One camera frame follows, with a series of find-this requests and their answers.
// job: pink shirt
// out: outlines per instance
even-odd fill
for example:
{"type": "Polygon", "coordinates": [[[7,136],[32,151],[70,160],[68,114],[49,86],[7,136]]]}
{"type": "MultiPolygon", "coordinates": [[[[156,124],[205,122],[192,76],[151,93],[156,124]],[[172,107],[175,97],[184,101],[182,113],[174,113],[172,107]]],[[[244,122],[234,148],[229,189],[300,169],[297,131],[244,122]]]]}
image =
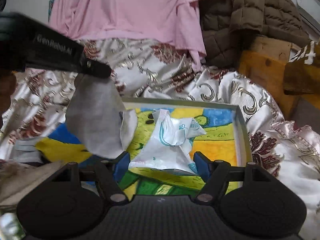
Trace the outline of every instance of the pink shirt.
{"type": "Polygon", "coordinates": [[[188,49],[201,68],[198,0],[55,0],[50,25],[71,39],[152,38],[188,49]]]}

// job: screw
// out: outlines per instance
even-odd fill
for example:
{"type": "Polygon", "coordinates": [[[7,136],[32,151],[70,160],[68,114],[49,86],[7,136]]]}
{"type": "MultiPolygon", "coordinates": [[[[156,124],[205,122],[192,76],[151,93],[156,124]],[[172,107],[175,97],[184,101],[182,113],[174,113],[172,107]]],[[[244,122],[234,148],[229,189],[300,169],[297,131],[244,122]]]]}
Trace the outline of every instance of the screw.
{"type": "Polygon", "coordinates": [[[113,202],[122,202],[122,201],[126,200],[126,196],[123,194],[113,194],[110,196],[110,199],[113,202]]]}
{"type": "Polygon", "coordinates": [[[201,202],[209,202],[213,199],[213,196],[209,195],[209,194],[200,194],[197,197],[198,200],[200,200],[201,202]]]}

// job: white satin fabric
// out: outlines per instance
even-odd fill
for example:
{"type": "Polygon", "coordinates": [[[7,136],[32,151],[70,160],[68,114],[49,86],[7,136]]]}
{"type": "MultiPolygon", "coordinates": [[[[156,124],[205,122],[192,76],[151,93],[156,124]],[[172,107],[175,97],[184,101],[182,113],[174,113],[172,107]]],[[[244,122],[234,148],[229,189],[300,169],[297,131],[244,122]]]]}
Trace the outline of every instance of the white satin fabric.
{"type": "MultiPolygon", "coordinates": [[[[194,73],[191,57],[170,45],[129,39],[81,42],[88,57],[113,68],[111,78],[122,96],[239,105],[254,161],[306,203],[300,235],[320,240],[320,136],[311,127],[294,130],[294,122],[284,121],[271,95],[237,72],[203,67],[194,73]]],[[[12,105],[3,115],[0,158],[10,158],[16,139],[47,136],[65,121],[75,76],[32,69],[19,75],[12,105]]]]}

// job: brown quilted jacket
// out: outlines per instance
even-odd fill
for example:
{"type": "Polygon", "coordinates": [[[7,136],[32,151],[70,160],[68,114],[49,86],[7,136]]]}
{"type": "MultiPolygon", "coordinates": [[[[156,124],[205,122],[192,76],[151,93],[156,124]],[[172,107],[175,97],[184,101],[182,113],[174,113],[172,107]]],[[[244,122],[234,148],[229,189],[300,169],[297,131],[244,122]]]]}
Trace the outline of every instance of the brown quilted jacket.
{"type": "Polygon", "coordinates": [[[257,35],[309,43],[291,0],[201,0],[200,24],[208,65],[237,67],[242,49],[257,35]]]}

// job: white plastic bag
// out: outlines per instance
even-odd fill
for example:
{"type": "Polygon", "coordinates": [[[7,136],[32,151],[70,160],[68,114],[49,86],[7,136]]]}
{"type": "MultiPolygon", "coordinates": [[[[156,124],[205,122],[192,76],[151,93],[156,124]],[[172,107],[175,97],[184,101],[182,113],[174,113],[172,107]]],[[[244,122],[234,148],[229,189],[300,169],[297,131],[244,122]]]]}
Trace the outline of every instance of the white plastic bag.
{"type": "Polygon", "coordinates": [[[129,168],[153,168],[180,175],[197,174],[189,152],[193,139],[206,134],[203,128],[194,118],[171,118],[169,110],[160,109],[152,115],[156,122],[155,129],[147,144],[130,162],[129,168]]]}

